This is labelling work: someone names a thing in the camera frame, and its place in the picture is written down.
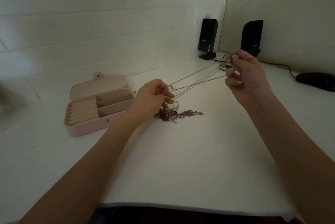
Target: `computer mouse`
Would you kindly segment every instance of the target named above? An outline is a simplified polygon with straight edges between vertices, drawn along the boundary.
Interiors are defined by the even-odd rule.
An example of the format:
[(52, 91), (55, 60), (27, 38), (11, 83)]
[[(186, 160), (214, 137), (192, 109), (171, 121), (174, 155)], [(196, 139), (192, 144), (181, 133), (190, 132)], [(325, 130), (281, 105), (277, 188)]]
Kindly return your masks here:
[(296, 76), (296, 81), (321, 88), (326, 91), (335, 92), (335, 76), (329, 73), (301, 73)]

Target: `white desk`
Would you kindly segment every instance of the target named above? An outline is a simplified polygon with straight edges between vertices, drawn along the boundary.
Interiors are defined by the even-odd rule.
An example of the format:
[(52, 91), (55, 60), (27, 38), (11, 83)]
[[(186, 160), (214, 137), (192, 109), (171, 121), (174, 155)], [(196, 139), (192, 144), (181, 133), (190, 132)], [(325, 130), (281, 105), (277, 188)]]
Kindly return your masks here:
[[(212, 62), (195, 58), (127, 80), (138, 90), (154, 78), (171, 83)], [(216, 66), (174, 87), (190, 85)], [(335, 159), (335, 94), (297, 83), (284, 69), (264, 68), (292, 116)], [(223, 74), (219, 71), (212, 78)], [(180, 111), (197, 110), (203, 116), (186, 117), (177, 124), (152, 119), (135, 131), (104, 204), (264, 216), (295, 211), (274, 161), (224, 79), (197, 85), (177, 99)], [(68, 96), (60, 96), (2, 117), (0, 223), (21, 218), (104, 133), (105, 129), (69, 136), (62, 124), (68, 102)]]

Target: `jewelry box compartment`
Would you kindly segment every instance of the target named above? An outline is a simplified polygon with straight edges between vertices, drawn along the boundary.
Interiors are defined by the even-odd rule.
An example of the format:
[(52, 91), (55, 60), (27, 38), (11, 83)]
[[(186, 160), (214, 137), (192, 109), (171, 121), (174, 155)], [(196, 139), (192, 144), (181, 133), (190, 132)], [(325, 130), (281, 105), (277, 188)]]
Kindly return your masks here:
[(66, 108), (64, 125), (72, 136), (81, 136), (110, 126), (134, 101), (129, 88), (71, 101)]

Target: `white wall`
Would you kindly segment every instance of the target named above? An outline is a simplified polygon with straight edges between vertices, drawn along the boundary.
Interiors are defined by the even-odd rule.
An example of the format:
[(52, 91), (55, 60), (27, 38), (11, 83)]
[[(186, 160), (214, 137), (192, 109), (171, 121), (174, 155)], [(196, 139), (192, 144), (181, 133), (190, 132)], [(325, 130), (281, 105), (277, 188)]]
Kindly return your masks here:
[(244, 24), (259, 19), (260, 59), (335, 74), (335, 0), (227, 0), (219, 50), (235, 52)]
[(130, 76), (198, 55), (226, 0), (0, 0), (0, 81), (13, 105), (69, 93), (95, 71)]

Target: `speaker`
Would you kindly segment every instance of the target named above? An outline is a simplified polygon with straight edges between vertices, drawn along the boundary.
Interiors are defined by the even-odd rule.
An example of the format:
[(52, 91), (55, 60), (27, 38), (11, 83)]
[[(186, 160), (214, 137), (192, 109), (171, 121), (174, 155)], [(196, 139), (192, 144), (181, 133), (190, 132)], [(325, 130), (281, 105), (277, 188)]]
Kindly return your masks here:
[(261, 44), (263, 23), (263, 20), (254, 20), (246, 23), (243, 27), (241, 49), (254, 57), (261, 52), (259, 46)]
[(206, 54), (199, 56), (203, 60), (210, 60), (216, 57), (213, 50), (217, 26), (216, 19), (204, 19), (202, 21), (198, 50), (206, 52)]

